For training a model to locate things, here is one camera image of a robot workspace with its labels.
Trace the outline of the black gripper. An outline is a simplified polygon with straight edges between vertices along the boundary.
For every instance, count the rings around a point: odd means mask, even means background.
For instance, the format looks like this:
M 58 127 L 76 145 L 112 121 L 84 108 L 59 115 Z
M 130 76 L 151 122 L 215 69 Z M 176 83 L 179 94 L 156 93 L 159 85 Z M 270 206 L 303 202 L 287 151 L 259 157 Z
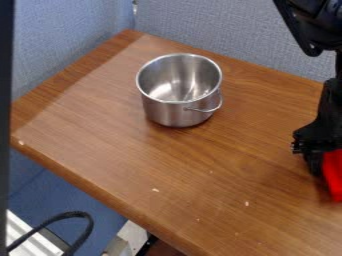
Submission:
M 293 132 L 293 152 L 303 154 L 309 172 L 322 176 L 323 154 L 342 149 L 342 80 L 333 78 L 323 84 L 317 117 Z

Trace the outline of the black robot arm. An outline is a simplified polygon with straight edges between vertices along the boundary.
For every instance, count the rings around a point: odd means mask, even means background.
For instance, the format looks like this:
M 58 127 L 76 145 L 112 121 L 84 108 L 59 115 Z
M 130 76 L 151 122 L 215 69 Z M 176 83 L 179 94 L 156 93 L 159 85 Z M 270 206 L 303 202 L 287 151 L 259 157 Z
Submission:
M 335 52 L 335 76 L 323 83 L 317 117 L 293 132 L 293 153 L 314 176 L 323 158 L 342 149 L 342 0 L 273 0 L 291 35 L 310 57 Z

